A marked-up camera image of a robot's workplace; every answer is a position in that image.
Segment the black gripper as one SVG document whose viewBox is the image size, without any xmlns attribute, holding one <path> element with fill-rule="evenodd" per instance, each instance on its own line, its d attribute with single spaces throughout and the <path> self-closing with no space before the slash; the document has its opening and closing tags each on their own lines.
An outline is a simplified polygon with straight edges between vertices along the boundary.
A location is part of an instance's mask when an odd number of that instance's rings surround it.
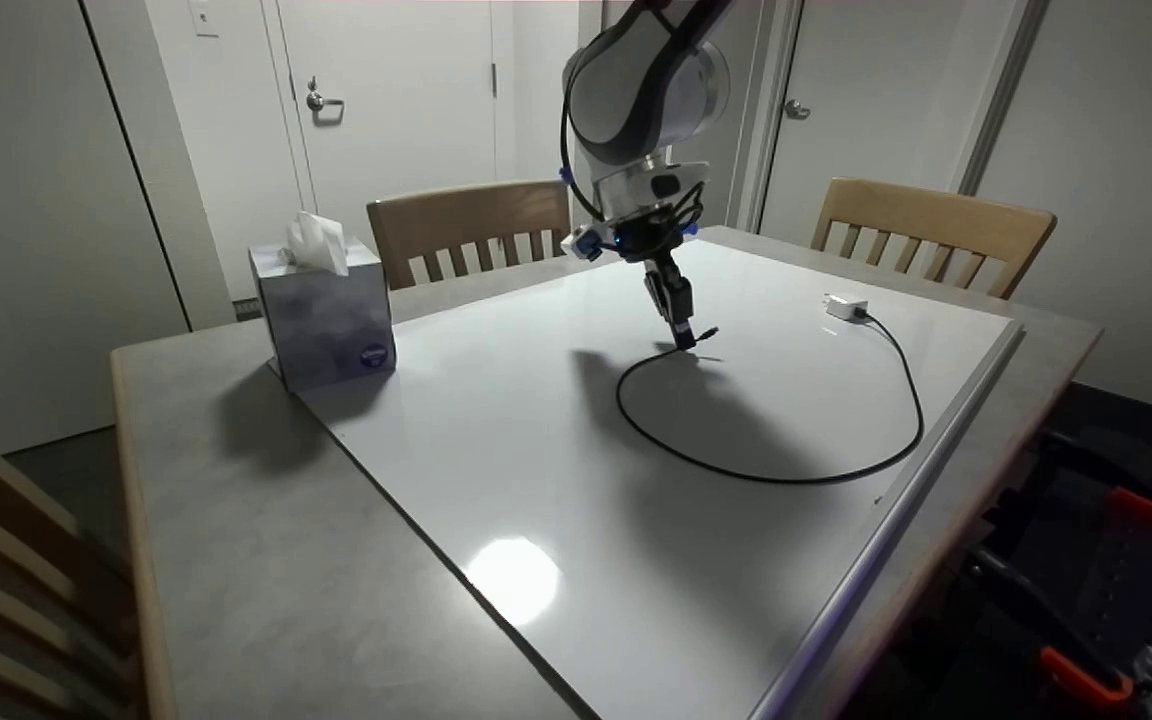
<svg viewBox="0 0 1152 720">
<path fill-rule="evenodd" d="M 605 242 L 635 263 L 635 259 L 651 259 L 648 263 L 648 292 L 656 312 L 674 323 L 674 339 L 677 348 L 691 348 L 696 332 L 691 332 L 691 284 L 687 274 L 677 266 L 677 259 L 669 254 L 687 232 L 701 227 L 706 204 L 687 199 L 687 204 L 656 204 L 656 206 L 609 206 L 605 213 Z"/>
</svg>

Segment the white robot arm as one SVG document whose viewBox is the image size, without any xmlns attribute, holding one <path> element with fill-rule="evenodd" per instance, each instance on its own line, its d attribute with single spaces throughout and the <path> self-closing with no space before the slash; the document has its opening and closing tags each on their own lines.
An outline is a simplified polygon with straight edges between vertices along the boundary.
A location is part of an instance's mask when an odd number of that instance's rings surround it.
<svg viewBox="0 0 1152 720">
<path fill-rule="evenodd" d="M 733 0 L 628 0 L 564 62 L 560 178 L 587 213 L 564 246 L 640 263 L 677 348 L 691 348 L 696 332 L 691 284 L 674 250 L 706 213 L 707 165 L 677 161 L 674 146 L 721 112 L 727 62 L 707 30 L 727 8 Z"/>
</svg>

